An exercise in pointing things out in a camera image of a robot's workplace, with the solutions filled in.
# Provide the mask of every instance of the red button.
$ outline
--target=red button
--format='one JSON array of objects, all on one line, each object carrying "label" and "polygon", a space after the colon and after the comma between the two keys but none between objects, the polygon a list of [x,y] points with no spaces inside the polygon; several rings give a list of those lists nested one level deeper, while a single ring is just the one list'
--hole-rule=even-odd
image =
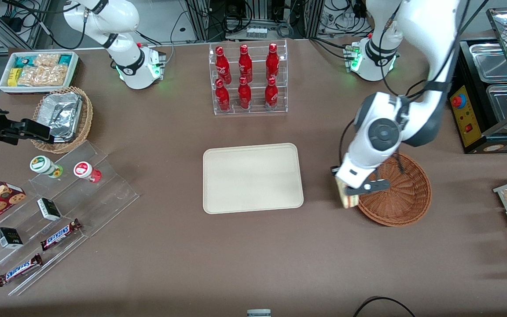
[{"label": "red button", "polygon": [[461,106],[462,103],[463,103],[463,99],[459,96],[453,97],[453,99],[451,100],[451,106],[453,106],[455,108]]}]

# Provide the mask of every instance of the yellow control panel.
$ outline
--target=yellow control panel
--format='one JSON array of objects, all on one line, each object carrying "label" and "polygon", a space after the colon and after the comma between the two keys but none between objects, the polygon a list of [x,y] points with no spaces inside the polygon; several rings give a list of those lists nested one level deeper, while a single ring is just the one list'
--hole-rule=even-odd
[{"label": "yellow control panel", "polygon": [[481,129],[478,127],[477,117],[473,112],[469,102],[469,95],[465,86],[461,87],[451,98],[451,108],[453,109],[453,115],[457,121],[457,127],[461,134],[463,144],[467,147],[473,144],[476,140],[482,136]]}]

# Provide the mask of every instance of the brown wicker basket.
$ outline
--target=brown wicker basket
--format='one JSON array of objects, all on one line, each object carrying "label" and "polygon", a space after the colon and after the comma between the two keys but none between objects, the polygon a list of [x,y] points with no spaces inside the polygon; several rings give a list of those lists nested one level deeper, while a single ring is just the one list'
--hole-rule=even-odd
[{"label": "brown wicker basket", "polygon": [[[87,135],[89,134],[89,130],[91,128],[91,120],[93,119],[93,105],[91,104],[91,100],[87,98],[87,95],[83,90],[77,87],[68,87],[60,90],[56,90],[56,92],[51,92],[51,94],[66,94],[67,92],[75,92],[76,94],[82,96],[83,104],[81,106],[81,114],[79,115],[79,123],[77,129],[76,138],[70,143],[56,143],[56,144],[48,144],[37,142],[31,140],[36,148],[41,151],[51,152],[54,154],[64,154],[68,153],[71,150],[77,148],[80,144],[87,139]],[[44,98],[38,103],[38,107],[34,111],[33,120],[36,121],[38,117],[38,111],[40,111],[40,106],[42,105],[42,101]]]},{"label": "brown wicker basket", "polygon": [[400,153],[400,162],[404,174],[400,173],[395,157],[389,157],[378,167],[380,177],[390,181],[389,189],[360,196],[360,210],[389,227],[416,223],[424,217],[431,203],[431,185],[425,171],[403,153]]}]

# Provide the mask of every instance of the coca-cola bottle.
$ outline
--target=coca-cola bottle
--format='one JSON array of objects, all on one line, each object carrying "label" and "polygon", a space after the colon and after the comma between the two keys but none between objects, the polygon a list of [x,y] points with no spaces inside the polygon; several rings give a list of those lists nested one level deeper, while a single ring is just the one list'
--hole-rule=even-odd
[{"label": "coca-cola bottle", "polygon": [[217,46],[215,52],[217,53],[217,73],[219,78],[224,81],[225,85],[229,85],[232,82],[230,63],[228,63],[228,59],[224,56],[224,49],[222,46]]},{"label": "coca-cola bottle", "polygon": [[275,77],[270,77],[267,80],[267,87],[265,88],[265,108],[269,111],[275,110],[277,107],[277,94],[279,90],[275,86]]},{"label": "coca-cola bottle", "polygon": [[252,68],[252,58],[248,53],[248,46],[246,44],[240,45],[240,60],[238,60],[240,67],[240,76],[245,76],[248,82],[254,80],[254,70]]},{"label": "coca-cola bottle", "polygon": [[245,76],[240,77],[238,95],[240,96],[240,107],[244,110],[248,110],[252,103],[252,90]]},{"label": "coca-cola bottle", "polygon": [[275,43],[269,44],[269,54],[267,54],[265,60],[265,68],[265,76],[268,80],[271,76],[277,78],[279,74],[279,55],[277,55],[277,44]]},{"label": "coca-cola bottle", "polygon": [[222,79],[217,78],[215,81],[217,85],[217,89],[215,90],[215,95],[217,95],[217,102],[219,104],[219,109],[222,112],[230,111],[230,94],[228,94],[228,89],[224,87],[224,82]]}]

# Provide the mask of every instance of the small jar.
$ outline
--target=small jar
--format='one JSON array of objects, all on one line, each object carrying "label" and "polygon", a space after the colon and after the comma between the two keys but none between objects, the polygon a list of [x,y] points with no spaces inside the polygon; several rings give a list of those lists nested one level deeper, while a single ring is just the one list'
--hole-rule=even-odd
[{"label": "small jar", "polygon": [[52,162],[44,155],[33,158],[30,161],[30,169],[38,174],[48,175],[50,178],[58,178],[64,172],[62,166]]},{"label": "small jar", "polygon": [[87,179],[91,183],[97,183],[101,180],[101,171],[93,168],[88,162],[76,164],[74,174],[79,178]]}]

